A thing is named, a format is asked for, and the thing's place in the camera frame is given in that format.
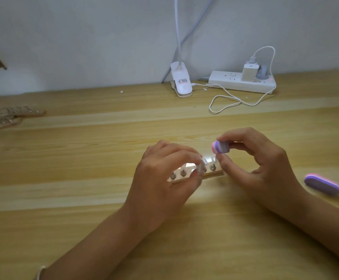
finger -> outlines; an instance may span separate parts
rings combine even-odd
[[[160,160],[160,163],[163,167],[163,173],[166,176],[169,176],[173,171],[186,163],[199,165],[200,163],[203,163],[203,160],[199,154],[182,149],[164,157]]]
[[[147,147],[145,153],[142,155],[142,159],[144,159],[145,157],[148,156],[148,154],[149,154],[149,152],[150,152],[150,149],[151,149],[152,147],[153,147],[153,146],[151,146],[151,145]]]
[[[216,158],[223,171],[227,173],[239,186],[246,187],[251,184],[251,174],[234,164],[228,155],[216,154]]]
[[[158,155],[160,157],[166,157],[166,156],[168,156],[172,153],[178,152],[180,150],[186,150],[186,151],[190,151],[190,152],[193,152],[193,153],[200,155],[199,152],[196,151],[194,148],[187,146],[187,145],[177,144],[177,143],[171,143],[170,145],[163,147],[161,150],[159,150],[156,153],[156,155]]]
[[[257,153],[264,150],[270,140],[253,128],[233,129],[216,138],[218,141],[243,142],[248,149]]]
[[[246,151],[248,154],[254,156],[254,152],[253,152],[251,149],[249,149],[247,146],[245,146],[244,143],[236,143],[236,142],[230,143],[230,144],[229,144],[229,147],[230,147],[231,149],[237,149],[237,150],[243,150],[243,151]]]
[[[148,152],[148,156],[149,155],[153,155],[156,152],[158,152],[159,150],[161,150],[163,147],[166,147],[167,145],[170,145],[170,143],[168,141],[165,140],[159,140],[156,145],[154,145],[150,151]]]
[[[172,198],[178,206],[183,206],[184,203],[191,197],[202,183],[202,176],[193,171],[188,179],[185,181],[173,184],[171,188]]]

pink nail file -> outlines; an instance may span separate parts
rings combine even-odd
[[[215,141],[211,144],[211,149],[214,154],[228,153],[230,151],[228,141]]]
[[[339,194],[339,185],[337,183],[318,174],[308,174],[304,178],[304,183],[307,186],[330,196],[336,196]]]

wood grain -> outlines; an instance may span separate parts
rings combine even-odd
[[[177,98],[169,84],[0,97],[0,108],[47,110],[0,130],[0,279],[30,279],[119,208],[144,150],[160,139],[211,156],[216,136],[251,126],[287,150],[301,182],[315,172],[339,183],[339,71],[276,80],[258,106],[219,115],[208,105],[222,90]],[[249,102],[261,96],[233,94]],[[229,155],[246,170],[256,167],[244,152]],[[323,198],[339,206],[339,197]],[[204,180],[111,278],[339,280],[339,260],[221,176]]]

white power strip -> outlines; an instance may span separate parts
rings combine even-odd
[[[212,71],[210,78],[208,80],[208,84],[209,85],[219,84],[223,86],[225,89],[268,93],[268,94],[271,94],[276,86],[275,79],[272,75],[269,75],[269,77],[266,80],[258,80],[254,76],[253,81],[243,81],[242,73],[221,72],[217,70]]]

left hand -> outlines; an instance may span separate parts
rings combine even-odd
[[[202,182],[193,171],[178,183],[167,181],[173,171],[185,163],[203,163],[201,155],[185,145],[159,141],[149,146],[134,173],[126,202],[121,210],[128,215],[135,230],[147,235],[175,214]]]

